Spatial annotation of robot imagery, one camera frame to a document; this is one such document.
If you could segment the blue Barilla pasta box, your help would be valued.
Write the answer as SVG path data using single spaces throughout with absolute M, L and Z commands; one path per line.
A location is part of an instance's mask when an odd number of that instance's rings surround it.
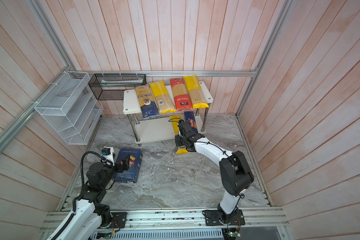
M 143 153 L 140 149 L 120 149 L 117 163 L 129 160 L 129 169 L 114 175 L 115 181 L 120 183 L 136 183 L 141 168 Z

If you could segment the yellow Pastatime spaghetti bag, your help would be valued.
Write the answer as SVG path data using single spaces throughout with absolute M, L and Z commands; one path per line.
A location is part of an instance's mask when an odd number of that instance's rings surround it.
M 178 124 L 181 121 L 182 121 L 182 117 L 180 115 L 170 116 L 169 122 L 172 123 L 173 129 L 174 129 L 175 144 L 176 144 L 176 147 L 177 147 L 177 151 L 176 151 L 177 155 L 189 153 L 185 146 L 180 145 L 181 144 L 181 138 L 180 138 L 180 131 L 179 131 Z

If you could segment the blue Barilla spaghetti box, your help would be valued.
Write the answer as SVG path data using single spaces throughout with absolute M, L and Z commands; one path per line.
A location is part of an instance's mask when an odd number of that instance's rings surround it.
M 185 121 L 190 123 L 191 128 L 195 132 L 195 134 L 198 134 L 198 128 L 197 123 L 195 119 L 195 115 L 192 111 L 186 111 L 184 112 Z

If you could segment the red spaghetti bag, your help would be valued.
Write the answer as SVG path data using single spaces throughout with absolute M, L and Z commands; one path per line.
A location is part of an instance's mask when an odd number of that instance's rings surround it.
M 175 106 L 178 111 L 191 110 L 191 100 L 183 79 L 170 79 Z

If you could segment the yellow spaghetti bag with barcode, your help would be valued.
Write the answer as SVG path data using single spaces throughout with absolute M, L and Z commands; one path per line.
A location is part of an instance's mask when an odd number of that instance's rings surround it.
M 161 114 L 173 113 L 176 111 L 176 107 L 170 98 L 164 81 L 150 83 L 150 88 Z

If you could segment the dark blue spaghetti bag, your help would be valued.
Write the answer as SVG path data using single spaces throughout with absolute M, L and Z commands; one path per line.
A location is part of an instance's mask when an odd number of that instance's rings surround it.
M 135 87 L 139 106 L 142 112 L 143 119 L 153 119 L 159 116 L 159 110 L 152 95 L 152 92 L 147 85 Z

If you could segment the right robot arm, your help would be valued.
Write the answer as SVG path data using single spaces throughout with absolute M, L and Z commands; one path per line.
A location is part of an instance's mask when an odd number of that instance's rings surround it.
M 196 134 L 189 122 L 180 120 L 178 129 L 179 135 L 175 137 L 178 147 L 202 154 L 220 168 L 225 192 L 216 210 L 203 211 L 206 225 L 244 225 L 243 212 L 239 210 L 238 203 L 245 197 L 245 191 L 255 180 L 244 153 L 231 152 L 215 145 L 204 135 Z

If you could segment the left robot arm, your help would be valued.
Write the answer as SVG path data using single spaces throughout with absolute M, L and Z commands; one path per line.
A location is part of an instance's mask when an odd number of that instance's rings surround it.
M 84 179 L 84 159 L 88 154 L 95 155 L 100 161 L 89 167 Z M 131 155 L 121 161 L 115 161 L 112 147 L 103 148 L 102 153 L 87 151 L 82 155 L 81 192 L 73 199 L 72 210 L 49 236 L 50 240 L 89 240 L 98 229 L 110 229 L 110 236 L 126 225 L 127 213 L 112 214 L 110 206 L 102 204 L 110 181 L 115 182 L 115 174 L 123 173 L 130 168 Z

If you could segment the black mesh basket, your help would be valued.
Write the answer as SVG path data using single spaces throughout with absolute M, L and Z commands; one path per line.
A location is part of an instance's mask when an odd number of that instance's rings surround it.
M 144 74 L 94 74 L 89 87 L 97 100 L 118 101 L 124 99 L 124 91 L 146 85 Z

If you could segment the aluminium frame back bar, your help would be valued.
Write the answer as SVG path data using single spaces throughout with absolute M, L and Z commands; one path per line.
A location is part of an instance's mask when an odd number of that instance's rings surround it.
M 207 70 L 207 71 L 84 71 L 90 76 L 93 74 L 114 74 L 119 76 L 137 76 L 140 74 L 145 75 L 146 77 L 182 77 L 182 76 L 192 76 L 197 75 L 200 77 L 254 77 L 257 74 L 256 70 Z

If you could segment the aluminium frame bar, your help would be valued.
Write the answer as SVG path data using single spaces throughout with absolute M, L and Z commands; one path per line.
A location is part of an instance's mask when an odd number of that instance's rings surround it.
M 73 67 L 66 67 L 61 70 L 51 83 L 48 83 L 46 88 L 42 90 L 39 95 L 30 102 L 30 104 L 17 116 L 11 124 L 0 133 L 0 154 L 8 147 L 8 145 L 15 139 L 15 137 L 22 131 L 22 129 L 28 124 L 28 122 L 34 117 L 36 110 L 36 105 L 41 101 L 41 99 L 53 88 L 54 85 L 57 85 L 57 82 L 60 78 L 66 73 L 73 69 Z
M 93 74 L 114 74 L 119 76 L 137 76 L 140 74 L 145 75 L 146 77 L 182 77 L 182 76 L 192 76 L 197 75 L 200 77 L 254 77 L 257 74 L 256 70 L 207 70 L 207 71 L 84 71 L 90 76 Z

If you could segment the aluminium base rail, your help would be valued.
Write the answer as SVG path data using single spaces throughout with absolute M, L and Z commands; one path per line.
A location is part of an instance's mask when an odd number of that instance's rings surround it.
M 99 232 L 109 239 L 228 238 L 250 227 L 276 227 L 281 239 L 294 239 L 283 210 L 276 207 L 236 208 L 226 215 L 217 209 L 95 210 L 80 201 L 70 212 L 48 213 L 41 231 L 51 240 L 94 239 Z

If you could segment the aluminium frame left bar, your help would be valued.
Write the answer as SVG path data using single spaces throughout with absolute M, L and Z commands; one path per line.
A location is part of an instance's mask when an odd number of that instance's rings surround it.
M 8 145 L 15 139 L 15 137 L 22 131 L 22 129 L 28 124 L 28 122 L 34 117 L 36 110 L 36 105 L 41 101 L 41 99 L 53 88 L 54 85 L 57 85 L 57 82 L 60 78 L 66 73 L 73 69 L 73 67 L 66 67 L 61 70 L 51 83 L 48 83 L 46 88 L 42 90 L 39 95 L 30 102 L 30 104 L 17 116 L 11 124 L 0 133 L 0 154 L 8 147 Z

